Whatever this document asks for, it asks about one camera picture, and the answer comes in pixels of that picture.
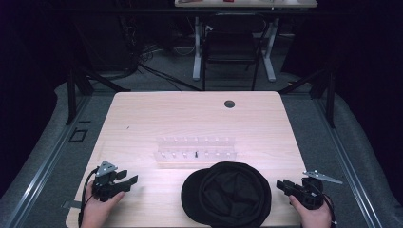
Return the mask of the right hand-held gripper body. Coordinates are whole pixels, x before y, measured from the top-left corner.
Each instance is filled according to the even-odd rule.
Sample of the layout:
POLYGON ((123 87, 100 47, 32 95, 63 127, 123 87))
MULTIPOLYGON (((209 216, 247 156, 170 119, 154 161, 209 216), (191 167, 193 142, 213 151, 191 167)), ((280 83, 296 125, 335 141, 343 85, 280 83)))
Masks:
POLYGON ((319 173, 317 170, 304 171, 301 186, 297 187, 294 196, 308 210, 316 210, 323 205, 323 182, 342 184, 341 180, 319 173))

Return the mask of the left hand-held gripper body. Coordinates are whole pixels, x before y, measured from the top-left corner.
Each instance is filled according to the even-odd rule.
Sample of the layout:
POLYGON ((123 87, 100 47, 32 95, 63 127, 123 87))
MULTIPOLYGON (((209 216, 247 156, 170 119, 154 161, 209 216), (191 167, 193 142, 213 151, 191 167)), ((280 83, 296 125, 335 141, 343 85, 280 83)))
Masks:
POLYGON ((123 185, 123 181, 116 183, 118 167, 108 161, 103 161, 98 167, 92 185, 92 195, 101 202, 106 202, 120 192, 129 192, 131 187, 123 185))

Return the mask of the person's left hand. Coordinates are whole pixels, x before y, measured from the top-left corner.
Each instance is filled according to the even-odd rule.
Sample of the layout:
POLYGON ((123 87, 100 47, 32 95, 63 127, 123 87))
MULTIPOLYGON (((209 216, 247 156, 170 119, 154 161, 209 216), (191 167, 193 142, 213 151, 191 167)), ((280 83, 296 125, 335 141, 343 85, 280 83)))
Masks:
POLYGON ((101 202, 92 196, 91 181, 86 189, 84 215, 80 228, 102 228, 113 208, 124 198, 125 192, 120 192, 106 202, 101 202))

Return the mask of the black metal stand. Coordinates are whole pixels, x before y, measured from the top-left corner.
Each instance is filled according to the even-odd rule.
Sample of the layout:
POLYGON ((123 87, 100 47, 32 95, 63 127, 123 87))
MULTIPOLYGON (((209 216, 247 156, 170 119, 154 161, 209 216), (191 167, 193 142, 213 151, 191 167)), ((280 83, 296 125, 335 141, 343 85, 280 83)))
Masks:
POLYGON ((326 94, 325 119, 330 127, 335 128, 334 111, 336 97, 336 75, 330 69, 320 69, 319 71, 291 83, 287 87, 278 91, 279 94, 288 94, 297 88, 313 81, 314 84, 309 91, 312 99, 320 99, 324 92, 326 94))
POLYGON ((74 66, 67 76, 68 117, 66 125, 71 124, 77 116, 76 89, 79 89, 84 96, 91 96, 93 94, 94 88, 89 81, 90 79, 111 88, 115 92, 128 92, 128 89, 112 83, 94 70, 83 66, 74 66))

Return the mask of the white-legged desk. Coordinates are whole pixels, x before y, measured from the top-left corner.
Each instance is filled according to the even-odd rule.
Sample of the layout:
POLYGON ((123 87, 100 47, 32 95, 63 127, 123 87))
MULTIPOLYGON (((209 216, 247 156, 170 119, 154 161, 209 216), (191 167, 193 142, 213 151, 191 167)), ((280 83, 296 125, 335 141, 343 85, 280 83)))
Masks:
MULTIPOLYGON (((258 9, 258 10, 305 10, 317 7, 317 0, 175 0, 178 8, 208 8, 208 9, 258 9)), ((269 82, 276 80, 270 55, 278 30, 278 18, 269 24, 269 43, 263 53, 263 63, 269 82)))

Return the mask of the person's right hand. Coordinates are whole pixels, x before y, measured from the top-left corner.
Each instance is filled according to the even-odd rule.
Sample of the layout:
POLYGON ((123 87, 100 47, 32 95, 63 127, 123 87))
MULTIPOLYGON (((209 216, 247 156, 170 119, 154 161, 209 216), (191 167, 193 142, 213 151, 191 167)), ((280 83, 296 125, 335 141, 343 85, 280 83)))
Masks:
POLYGON ((308 210, 294 196, 290 196, 289 201, 300 216, 302 228, 331 228, 332 213, 327 204, 316 210, 308 210))

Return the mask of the black cap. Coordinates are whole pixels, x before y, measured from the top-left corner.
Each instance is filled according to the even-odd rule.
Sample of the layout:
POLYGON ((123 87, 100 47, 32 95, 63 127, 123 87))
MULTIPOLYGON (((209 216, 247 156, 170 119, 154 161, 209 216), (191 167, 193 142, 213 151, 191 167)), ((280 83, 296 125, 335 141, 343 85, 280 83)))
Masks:
POLYGON ((192 220, 211 228, 260 228, 270 215, 272 194, 257 169, 223 161, 189 175, 181 203, 192 220))

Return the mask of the clear acrylic peg rack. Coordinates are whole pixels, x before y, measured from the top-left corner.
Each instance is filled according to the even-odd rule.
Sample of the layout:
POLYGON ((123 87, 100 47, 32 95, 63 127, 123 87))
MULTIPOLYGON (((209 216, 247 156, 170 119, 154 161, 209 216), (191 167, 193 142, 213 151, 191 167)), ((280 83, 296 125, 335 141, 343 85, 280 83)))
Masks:
POLYGON ((235 139, 228 137, 161 137, 157 145, 158 162, 233 162, 237 157, 235 139))

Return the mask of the black chair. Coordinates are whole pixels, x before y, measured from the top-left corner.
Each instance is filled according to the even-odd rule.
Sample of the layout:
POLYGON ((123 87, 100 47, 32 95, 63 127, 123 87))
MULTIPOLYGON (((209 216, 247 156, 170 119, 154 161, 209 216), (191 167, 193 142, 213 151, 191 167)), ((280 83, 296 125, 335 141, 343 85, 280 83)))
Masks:
POLYGON ((265 17, 258 13, 217 13, 205 25, 201 47, 202 89, 206 89, 208 64, 246 65, 255 67, 251 89, 255 89, 262 42, 269 28, 265 17))

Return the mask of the aluminium floor rail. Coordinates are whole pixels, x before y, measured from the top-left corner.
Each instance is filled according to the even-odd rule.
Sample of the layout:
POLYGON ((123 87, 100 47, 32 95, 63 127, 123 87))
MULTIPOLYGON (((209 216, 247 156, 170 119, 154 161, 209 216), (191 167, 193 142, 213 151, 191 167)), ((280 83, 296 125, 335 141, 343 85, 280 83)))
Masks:
POLYGON ((313 100, 313 104, 316 107, 316 110, 320 115, 320 119, 330 135, 333 144, 335 145, 338 163, 350 189, 352 190, 355 201, 367 223, 367 226, 369 228, 384 228, 373 204, 370 201, 367 191, 365 190, 355 171, 355 168, 347 154, 347 150, 339 137, 337 129, 331 127, 331 125, 328 123, 325 115, 325 104, 319 100, 313 100))
POLYGON ((0 199, 0 228, 20 227, 25 222, 61 159, 67 138, 73 134, 74 126, 83 116, 90 101, 89 96, 80 98, 76 117, 70 124, 66 124, 67 101, 58 98, 56 108, 41 137, 0 199))

